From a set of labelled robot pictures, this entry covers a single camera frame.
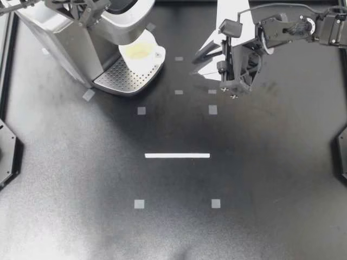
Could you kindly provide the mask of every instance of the metal frame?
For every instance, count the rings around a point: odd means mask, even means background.
[[[8,14],[1,43],[0,64],[0,190],[18,175],[23,152],[22,143],[4,123],[17,26],[18,17],[14,13]]]

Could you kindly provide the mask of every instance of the black robotic arm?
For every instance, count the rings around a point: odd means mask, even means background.
[[[241,14],[274,5],[299,5],[308,8],[312,14],[301,15],[298,21],[289,21],[285,13],[262,19],[255,25],[253,40],[233,47],[232,38],[239,38],[242,33]],[[346,17],[347,8],[343,6],[332,6],[323,12],[301,4],[278,3],[256,6],[238,13],[238,21],[225,19],[219,27],[219,33],[226,36],[221,43],[222,50],[213,52],[220,46],[210,42],[197,52],[193,63],[206,62],[214,56],[223,54],[225,60],[217,63],[217,70],[221,75],[220,87],[236,98],[252,90],[262,66],[262,57],[273,54],[275,47],[304,39],[327,46],[347,48]]]

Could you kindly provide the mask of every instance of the coffee machine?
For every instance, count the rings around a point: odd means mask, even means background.
[[[134,42],[143,33],[155,0],[85,2],[78,2],[74,11],[69,8],[73,1],[36,1],[16,12],[59,64],[86,88],[136,95],[158,74],[164,61],[139,75],[128,69],[118,46]],[[20,0],[7,2],[9,7],[20,4]],[[82,12],[77,19],[78,10]]]

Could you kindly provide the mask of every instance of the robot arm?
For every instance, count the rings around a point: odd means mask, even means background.
[[[41,0],[21,0],[19,4],[5,7],[0,2],[0,15],[7,14],[19,10],[21,8],[27,8],[34,6]],[[111,6],[109,0],[43,0],[45,5],[58,12],[69,19],[78,23],[81,27],[92,26],[101,19],[101,14]],[[120,5],[124,5],[124,8],[133,5],[137,0],[118,0]]]
[[[309,16],[300,16],[298,21],[289,21],[286,14],[276,14],[255,25],[254,38],[241,44],[233,42],[242,36],[244,24],[240,17],[245,12],[274,5],[301,6],[311,11]],[[219,26],[224,38],[220,44],[211,41],[196,54],[193,63],[216,66],[220,75],[220,87],[233,98],[249,93],[260,72],[262,57],[271,55],[274,48],[295,40],[305,39],[327,46],[347,48],[347,9],[333,6],[320,12],[301,4],[266,4],[237,13],[237,19],[225,19]]]

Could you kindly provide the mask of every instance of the square tape marker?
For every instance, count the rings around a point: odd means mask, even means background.
[[[212,199],[211,200],[212,209],[220,209],[221,208],[221,200],[220,199]]]
[[[145,208],[145,200],[144,199],[136,199],[134,201],[134,209],[142,210]]]

